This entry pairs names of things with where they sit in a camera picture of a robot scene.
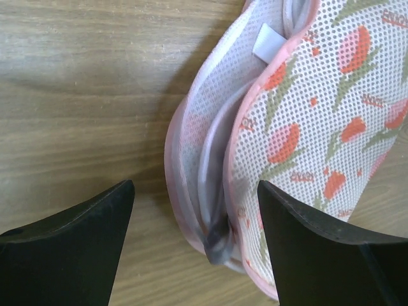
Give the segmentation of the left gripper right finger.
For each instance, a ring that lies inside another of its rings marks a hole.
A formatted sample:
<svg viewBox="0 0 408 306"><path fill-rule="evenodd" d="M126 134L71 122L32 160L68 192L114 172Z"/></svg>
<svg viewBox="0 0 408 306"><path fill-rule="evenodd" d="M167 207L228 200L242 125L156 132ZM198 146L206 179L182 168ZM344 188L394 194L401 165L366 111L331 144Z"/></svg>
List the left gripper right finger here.
<svg viewBox="0 0 408 306"><path fill-rule="evenodd" d="M281 305L406 305L407 239L336 219L270 182L258 199Z"/></svg>

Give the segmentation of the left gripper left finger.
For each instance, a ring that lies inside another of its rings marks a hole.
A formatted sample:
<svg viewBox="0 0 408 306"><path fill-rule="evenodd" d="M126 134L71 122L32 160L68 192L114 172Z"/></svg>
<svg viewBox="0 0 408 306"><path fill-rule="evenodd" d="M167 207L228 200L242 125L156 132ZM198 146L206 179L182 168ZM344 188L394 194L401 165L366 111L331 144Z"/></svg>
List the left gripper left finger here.
<svg viewBox="0 0 408 306"><path fill-rule="evenodd" d="M1 305L108 305L134 199L125 180L1 234Z"/></svg>

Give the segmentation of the taupe bra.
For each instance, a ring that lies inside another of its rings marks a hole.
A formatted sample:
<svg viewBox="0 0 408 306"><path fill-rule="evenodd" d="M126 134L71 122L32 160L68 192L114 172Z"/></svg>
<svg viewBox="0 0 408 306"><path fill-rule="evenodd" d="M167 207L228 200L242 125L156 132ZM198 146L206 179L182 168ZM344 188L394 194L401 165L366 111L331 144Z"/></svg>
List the taupe bra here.
<svg viewBox="0 0 408 306"><path fill-rule="evenodd" d="M207 229L203 246L213 265L226 264L234 249L222 179L226 147L241 100L240 96L229 98L222 105L210 125L200 156L198 198Z"/></svg>

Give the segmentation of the pink floral laundry bag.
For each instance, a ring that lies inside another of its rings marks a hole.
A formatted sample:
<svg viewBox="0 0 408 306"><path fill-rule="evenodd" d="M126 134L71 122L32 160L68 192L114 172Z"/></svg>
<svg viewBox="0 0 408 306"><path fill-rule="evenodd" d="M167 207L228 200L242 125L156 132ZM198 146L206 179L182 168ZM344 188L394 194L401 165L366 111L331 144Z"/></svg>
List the pink floral laundry bag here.
<svg viewBox="0 0 408 306"><path fill-rule="evenodd" d="M407 2L245 2L166 135L173 213L186 240L203 254L201 151L216 114L237 96L242 100L223 164L234 239L224 266L247 274L276 300L258 183L269 181L349 219L407 115Z"/></svg>

